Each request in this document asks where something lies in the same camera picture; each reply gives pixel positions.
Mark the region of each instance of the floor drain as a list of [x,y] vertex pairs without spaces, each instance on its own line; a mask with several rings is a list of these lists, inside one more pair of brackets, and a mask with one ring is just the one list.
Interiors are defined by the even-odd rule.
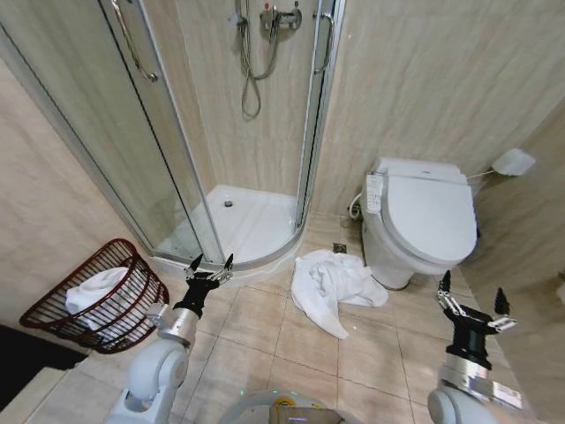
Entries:
[[334,243],[334,253],[335,254],[346,254],[347,246],[342,243]]

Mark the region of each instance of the toilet lid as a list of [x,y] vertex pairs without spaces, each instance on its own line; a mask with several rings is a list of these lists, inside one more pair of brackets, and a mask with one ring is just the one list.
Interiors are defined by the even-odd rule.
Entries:
[[438,264],[459,262],[477,241],[468,185],[389,177],[382,206],[388,231],[419,258]]

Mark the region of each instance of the white toilet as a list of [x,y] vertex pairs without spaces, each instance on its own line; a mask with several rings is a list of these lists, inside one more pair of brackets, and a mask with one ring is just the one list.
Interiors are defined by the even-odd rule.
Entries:
[[467,178],[455,165],[382,157],[363,186],[363,247],[373,276],[392,290],[415,273],[443,275],[477,242]]

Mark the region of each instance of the laundry basket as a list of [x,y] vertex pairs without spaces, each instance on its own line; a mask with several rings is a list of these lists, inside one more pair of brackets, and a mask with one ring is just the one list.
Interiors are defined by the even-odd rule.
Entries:
[[[76,314],[66,310],[67,290],[116,267],[128,270],[106,296]],[[29,308],[19,323],[44,329],[99,353],[116,353],[136,345],[154,330],[145,312],[157,302],[169,302],[167,288],[131,242],[115,238]]]

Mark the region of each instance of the shower enclosure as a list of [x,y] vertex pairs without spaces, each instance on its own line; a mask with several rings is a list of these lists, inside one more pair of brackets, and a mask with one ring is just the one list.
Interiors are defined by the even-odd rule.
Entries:
[[151,255],[249,269],[304,227],[343,8],[3,0],[0,47]]

